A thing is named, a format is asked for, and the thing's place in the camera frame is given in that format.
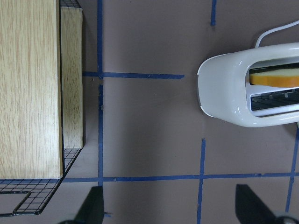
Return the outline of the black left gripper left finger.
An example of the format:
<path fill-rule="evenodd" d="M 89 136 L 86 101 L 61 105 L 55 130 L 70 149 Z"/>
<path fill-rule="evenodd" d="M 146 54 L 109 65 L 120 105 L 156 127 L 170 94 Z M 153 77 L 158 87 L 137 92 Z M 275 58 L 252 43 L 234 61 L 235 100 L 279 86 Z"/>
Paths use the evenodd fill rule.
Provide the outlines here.
<path fill-rule="evenodd" d="M 101 224 L 104 219 L 103 187 L 94 186 L 89 191 L 73 220 L 64 220 L 60 224 Z"/>

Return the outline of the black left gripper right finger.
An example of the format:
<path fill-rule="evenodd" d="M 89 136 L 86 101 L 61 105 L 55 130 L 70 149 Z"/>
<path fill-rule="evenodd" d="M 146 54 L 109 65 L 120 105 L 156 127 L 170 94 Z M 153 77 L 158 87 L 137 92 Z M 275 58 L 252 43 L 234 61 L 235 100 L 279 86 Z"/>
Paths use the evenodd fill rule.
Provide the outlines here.
<path fill-rule="evenodd" d="M 235 214 L 241 224 L 297 224 L 299 220 L 287 213 L 276 214 L 247 184 L 235 188 Z"/>

